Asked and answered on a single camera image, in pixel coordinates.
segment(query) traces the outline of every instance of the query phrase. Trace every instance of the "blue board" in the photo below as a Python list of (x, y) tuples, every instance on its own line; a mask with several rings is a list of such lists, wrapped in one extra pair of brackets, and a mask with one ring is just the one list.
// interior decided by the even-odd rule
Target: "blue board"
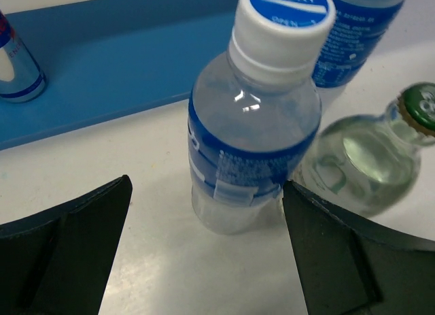
[(93, 0), (8, 14), (48, 77), (0, 102), (0, 150), (188, 97), (226, 49), (237, 0)]

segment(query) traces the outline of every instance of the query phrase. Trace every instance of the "white bottle cap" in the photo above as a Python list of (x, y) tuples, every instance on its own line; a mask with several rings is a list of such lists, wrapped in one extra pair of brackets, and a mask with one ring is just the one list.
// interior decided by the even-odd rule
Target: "white bottle cap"
[(335, 16), (332, 0), (239, 0), (228, 53), (253, 80), (299, 82), (313, 73)]

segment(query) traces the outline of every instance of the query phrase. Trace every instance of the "blue can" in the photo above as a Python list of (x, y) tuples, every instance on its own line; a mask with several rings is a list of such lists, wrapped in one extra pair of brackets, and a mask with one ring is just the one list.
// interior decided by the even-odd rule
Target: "blue can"
[(45, 86), (41, 67), (0, 12), (0, 98), (13, 103), (30, 101)]

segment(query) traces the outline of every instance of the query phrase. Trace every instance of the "bottle cap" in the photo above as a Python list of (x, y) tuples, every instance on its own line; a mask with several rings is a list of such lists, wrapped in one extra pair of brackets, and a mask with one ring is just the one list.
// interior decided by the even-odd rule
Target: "bottle cap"
[(251, 79), (301, 81), (313, 73), (335, 16), (332, 0), (239, 0), (228, 53)]
[(399, 96), (398, 108), (412, 128), (435, 137), (435, 84), (421, 82), (408, 87)]

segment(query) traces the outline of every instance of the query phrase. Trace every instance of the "green bottle cap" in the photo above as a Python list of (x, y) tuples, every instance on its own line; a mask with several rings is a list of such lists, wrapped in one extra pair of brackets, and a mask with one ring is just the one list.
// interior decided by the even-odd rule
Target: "green bottle cap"
[(435, 84), (420, 82), (408, 87), (399, 96), (398, 107), (415, 130), (435, 136)]

